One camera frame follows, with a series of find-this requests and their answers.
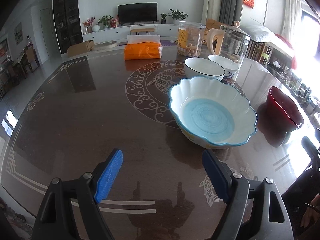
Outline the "red flowers vase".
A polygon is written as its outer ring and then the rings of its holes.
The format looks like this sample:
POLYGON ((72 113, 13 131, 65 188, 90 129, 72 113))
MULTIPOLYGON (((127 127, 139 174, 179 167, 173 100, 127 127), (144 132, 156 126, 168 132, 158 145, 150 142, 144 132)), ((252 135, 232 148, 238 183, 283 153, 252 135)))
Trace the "red flowers vase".
POLYGON ((95 17, 88 17, 86 21, 84 21, 82 23, 82 25, 85 27, 86 29, 86 33, 91 33, 92 32, 92 27, 93 27, 93 23, 94 23, 95 17))

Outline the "tray of cosmetic bottles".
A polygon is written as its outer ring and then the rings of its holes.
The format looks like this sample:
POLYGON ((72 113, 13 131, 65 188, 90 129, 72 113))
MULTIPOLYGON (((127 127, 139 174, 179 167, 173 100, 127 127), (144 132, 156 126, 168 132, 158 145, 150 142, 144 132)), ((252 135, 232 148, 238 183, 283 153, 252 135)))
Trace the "tray of cosmetic bottles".
POLYGON ((307 114, 319 113, 319 103, 312 95, 311 88, 291 72, 291 69, 283 70, 270 62, 266 65, 266 69, 290 91, 307 114))

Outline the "small wooden stool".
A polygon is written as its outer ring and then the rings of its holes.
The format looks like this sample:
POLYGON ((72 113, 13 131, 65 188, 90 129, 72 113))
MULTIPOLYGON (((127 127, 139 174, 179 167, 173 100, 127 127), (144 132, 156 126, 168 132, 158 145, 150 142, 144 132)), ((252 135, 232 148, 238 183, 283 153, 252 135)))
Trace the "small wooden stool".
POLYGON ((138 28, 138 29, 131 29, 131 35, 151 35, 156 31, 155 28, 138 28))

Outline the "blue white scalloped bowl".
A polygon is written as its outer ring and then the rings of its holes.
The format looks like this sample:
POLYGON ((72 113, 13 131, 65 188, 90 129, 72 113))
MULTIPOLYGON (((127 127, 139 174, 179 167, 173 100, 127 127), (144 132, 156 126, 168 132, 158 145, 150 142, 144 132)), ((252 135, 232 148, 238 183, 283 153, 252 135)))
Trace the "blue white scalloped bowl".
POLYGON ((257 132, 258 116, 250 101, 231 85, 195 76, 169 91, 169 108, 193 143, 206 149, 246 144, 257 132))

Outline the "white tv cabinet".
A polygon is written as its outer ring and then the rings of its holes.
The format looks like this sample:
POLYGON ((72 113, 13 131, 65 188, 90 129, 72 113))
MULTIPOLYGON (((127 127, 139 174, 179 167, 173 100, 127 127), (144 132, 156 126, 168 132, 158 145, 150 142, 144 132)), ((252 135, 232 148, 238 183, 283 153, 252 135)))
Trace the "white tv cabinet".
POLYGON ((95 44, 100 44, 104 42, 117 41, 126 42, 127 35, 130 34, 131 29, 138 28, 155 28, 156 31, 151 35, 160 35, 161 40, 177 40, 178 28, 177 24, 137 24, 137 25, 127 25, 115 28, 106 28, 99 31, 94 31, 82 36, 83 41, 93 40, 95 44))

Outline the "orange lounge chair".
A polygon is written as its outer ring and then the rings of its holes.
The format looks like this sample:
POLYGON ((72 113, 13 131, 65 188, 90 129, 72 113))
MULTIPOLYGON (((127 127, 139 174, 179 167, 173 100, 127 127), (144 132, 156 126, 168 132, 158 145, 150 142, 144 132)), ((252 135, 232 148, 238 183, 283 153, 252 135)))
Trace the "orange lounge chair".
POLYGON ((202 44, 207 44, 207 36, 208 36, 208 33, 211 29, 220 29, 220 26, 221 25, 225 25, 224 23, 221 23, 219 21, 216 21, 214 19, 207 19, 206 20, 206 28, 205 28, 205 31, 204 31, 204 36, 203 36, 203 39, 202 39, 202 44))

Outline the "cardboard box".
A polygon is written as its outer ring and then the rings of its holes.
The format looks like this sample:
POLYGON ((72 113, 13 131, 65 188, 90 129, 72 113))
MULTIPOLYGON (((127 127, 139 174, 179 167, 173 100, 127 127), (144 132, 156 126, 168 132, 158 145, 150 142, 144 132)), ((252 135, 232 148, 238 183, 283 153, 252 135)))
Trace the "cardboard box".
POLYGON ((68 57, 73 57, 76 55, 87 53, 92 50, 92 47, 94 45, 95 45, 95 43, 93 40, 88 40, 85 42, 81 42, 81 43, 72 45, 67 49, 67 55, 68 55, 68 57))

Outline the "red flower plate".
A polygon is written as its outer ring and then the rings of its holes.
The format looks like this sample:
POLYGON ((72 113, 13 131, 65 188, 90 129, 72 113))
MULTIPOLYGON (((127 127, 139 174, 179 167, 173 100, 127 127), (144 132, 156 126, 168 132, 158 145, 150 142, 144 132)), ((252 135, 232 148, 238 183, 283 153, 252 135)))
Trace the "red flower plate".
POLYGON ((292 132, 304 125, 303 116, 295 102, 275 86, 268 91, 266 113, 276 128, 283 132, 292 132))

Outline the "white bowl blue flowers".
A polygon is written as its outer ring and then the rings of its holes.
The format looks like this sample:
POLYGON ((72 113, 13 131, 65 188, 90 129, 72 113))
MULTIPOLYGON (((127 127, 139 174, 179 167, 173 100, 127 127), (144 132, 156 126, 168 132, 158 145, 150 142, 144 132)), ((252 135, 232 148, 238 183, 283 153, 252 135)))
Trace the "white bowl blue flowers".
POLYGON ((225 70, 224 79, 230 82, 235 82, 238 77, 240 67, 232 60, 219 55, 209 55, 210 61, 221 65, 225 70))

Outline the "small dark potted plant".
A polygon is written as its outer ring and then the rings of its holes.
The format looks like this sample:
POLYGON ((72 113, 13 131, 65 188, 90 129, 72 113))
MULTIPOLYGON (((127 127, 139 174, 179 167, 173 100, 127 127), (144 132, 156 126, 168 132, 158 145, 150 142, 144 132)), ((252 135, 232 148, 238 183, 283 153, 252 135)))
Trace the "small dark potted plant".
POLYGON ((166 13, 160 13, 160 17, 161 17, 161 24, 166 24, 167 14, 166 13))

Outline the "round floor cushion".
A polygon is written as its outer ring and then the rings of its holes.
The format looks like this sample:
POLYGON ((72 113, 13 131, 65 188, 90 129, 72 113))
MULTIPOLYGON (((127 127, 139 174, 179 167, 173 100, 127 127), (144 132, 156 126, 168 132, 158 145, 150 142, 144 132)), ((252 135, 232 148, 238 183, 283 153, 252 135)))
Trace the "round floor cushion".
POLYGON ((118 46, 117 41, 104 42, 100 44, 95 44, 92 47, 92 51, 108 50, 118 46))

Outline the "green potted plant left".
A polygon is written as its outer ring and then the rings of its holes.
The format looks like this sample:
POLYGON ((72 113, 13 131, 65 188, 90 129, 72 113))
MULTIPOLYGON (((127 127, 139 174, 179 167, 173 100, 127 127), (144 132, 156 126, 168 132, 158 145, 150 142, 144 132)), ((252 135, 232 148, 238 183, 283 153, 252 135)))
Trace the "green potted plant left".
POLYGON ((113 17, 111 15, 104 15, 99 19, 98 24, 103 26, 103 28, 111 28, 112 20, 113 17))

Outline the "grey curtain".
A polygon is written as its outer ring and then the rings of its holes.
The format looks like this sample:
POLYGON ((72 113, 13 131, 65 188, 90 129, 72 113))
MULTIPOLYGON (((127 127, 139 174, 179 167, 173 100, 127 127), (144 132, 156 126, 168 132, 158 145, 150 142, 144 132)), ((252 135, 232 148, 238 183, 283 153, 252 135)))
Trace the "grey curtain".
POLYGON ((226 25, 233 25, 240 21, 242 13, 242 0, 222 0, 219 21, 226 25))

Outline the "white bowl black rim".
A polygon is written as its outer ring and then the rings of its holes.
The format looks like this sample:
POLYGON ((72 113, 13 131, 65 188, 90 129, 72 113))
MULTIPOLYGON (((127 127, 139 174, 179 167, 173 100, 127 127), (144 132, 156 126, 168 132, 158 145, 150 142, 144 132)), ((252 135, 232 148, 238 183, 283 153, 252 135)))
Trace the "white bowl black rim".
POLYGON ((208 79, 222 80, 225 69, 216 62, 200 57, 190 57, 184 61, 184 72, 187 78, 202 76, 208 79))

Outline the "black flat television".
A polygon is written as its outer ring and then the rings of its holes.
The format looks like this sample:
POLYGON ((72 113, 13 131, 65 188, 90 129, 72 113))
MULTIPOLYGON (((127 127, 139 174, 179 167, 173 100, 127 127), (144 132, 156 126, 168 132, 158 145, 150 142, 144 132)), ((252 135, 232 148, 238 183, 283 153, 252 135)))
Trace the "black flat television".
POLYGON ((132 3, 118 6, 119 24, 157 21, 157 3, 132 3))

